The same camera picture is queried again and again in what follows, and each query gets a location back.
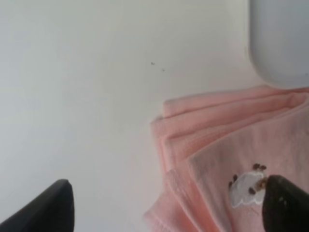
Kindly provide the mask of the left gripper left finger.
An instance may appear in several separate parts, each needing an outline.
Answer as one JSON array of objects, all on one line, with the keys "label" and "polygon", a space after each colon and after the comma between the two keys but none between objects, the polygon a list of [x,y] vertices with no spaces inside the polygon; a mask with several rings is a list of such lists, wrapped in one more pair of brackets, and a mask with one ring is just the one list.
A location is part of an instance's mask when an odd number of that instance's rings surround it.
[{"label": "left gripper left finger", "polygon": [[73,188],[67,179],[60,179],[3,221],[0,224],[0,230],[2,232],[72,232],[74,225]]}]

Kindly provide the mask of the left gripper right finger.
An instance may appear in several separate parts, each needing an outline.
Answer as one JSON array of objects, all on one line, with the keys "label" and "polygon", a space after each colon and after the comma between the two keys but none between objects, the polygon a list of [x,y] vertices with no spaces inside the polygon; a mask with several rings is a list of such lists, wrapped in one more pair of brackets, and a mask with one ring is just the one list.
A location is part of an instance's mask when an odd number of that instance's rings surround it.
[{"label": "left gripper right finger", "polygon": [[309,194],[281,175],[269,176],[262,220],[266,232],[308,232]]}]

